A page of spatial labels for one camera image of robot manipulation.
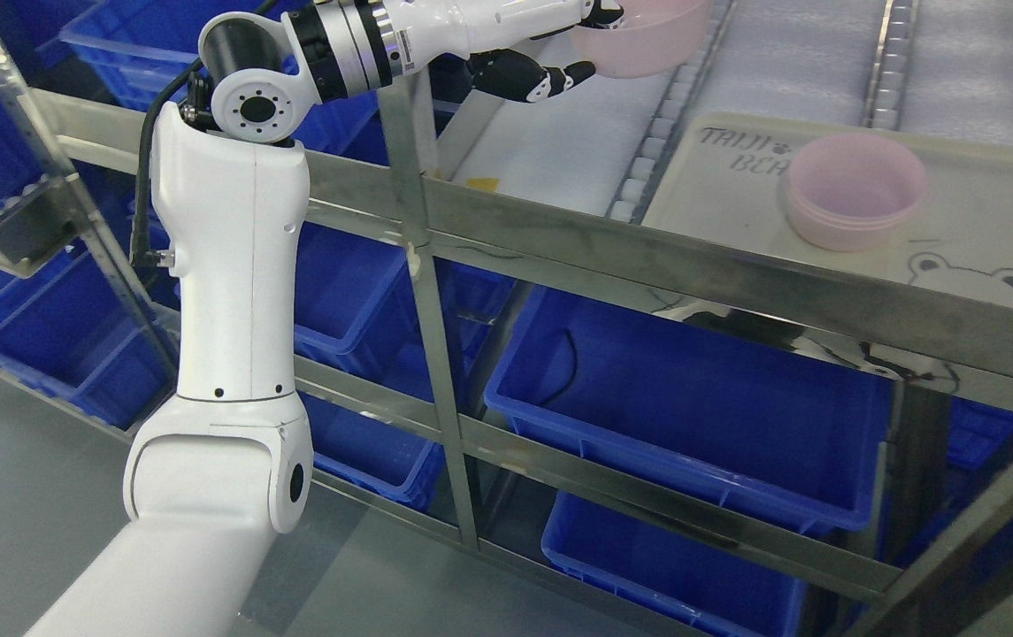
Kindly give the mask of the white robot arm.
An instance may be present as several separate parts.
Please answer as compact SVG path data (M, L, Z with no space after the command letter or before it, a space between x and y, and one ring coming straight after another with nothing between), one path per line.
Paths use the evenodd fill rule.
M380 1L316 1L279 20L220 13L188 69L146 114L135 201L170 237L154 251L134 219L134 265L181 289L174 395L133 440L127 525L30 636L223 636L277 536L303 515L313 451L295 388L297 242L311 192L293 134L317 104L389 85L403 70Z

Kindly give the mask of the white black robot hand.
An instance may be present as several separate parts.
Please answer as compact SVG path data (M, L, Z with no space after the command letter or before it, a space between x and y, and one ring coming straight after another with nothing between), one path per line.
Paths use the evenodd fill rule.
M561 96L596 70L591 61L547 67L515 44L575 27L610 31L625 16L617 1L392 1L385 7L406 75L449 54L466 62L473 89L517 104Z

